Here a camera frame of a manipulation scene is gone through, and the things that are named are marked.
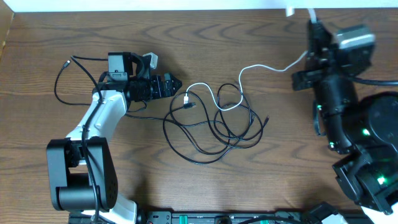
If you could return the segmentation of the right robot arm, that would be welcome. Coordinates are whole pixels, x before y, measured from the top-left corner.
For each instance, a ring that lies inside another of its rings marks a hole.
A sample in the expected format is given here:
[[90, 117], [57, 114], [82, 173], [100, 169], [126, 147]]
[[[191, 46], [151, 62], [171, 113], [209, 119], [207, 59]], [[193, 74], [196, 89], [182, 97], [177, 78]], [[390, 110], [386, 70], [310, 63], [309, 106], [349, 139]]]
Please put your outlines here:
[[342, 155], [333, 165], [336, 181], [373, 223], [396, 223], [397, 92], [359, 98], [355, 89], [358, 83], [397, 86], [360, 78], [371, 66], [375, 36], [364, 25], [331, 33], [315, 19], [307, 40], [305, 68], [292, 75], [292, 87], [315, 94], [314, 125]]

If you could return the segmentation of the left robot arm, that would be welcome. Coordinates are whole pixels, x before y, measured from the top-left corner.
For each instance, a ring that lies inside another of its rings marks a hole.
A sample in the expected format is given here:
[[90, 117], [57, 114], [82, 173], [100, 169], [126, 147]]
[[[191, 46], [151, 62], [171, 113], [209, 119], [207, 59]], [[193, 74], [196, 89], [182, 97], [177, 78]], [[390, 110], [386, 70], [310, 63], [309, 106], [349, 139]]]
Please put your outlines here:
[[110, 52], [107, 71], [94, 84], [92, 102], [73, 131], [46, 148], [50, 198], [69, 223], [147, 223], [138, 204], [118, 192], [109, 142], [133, 102], [174, 96], [182, 82], [171, 73], [153, 75], [158, 56]]

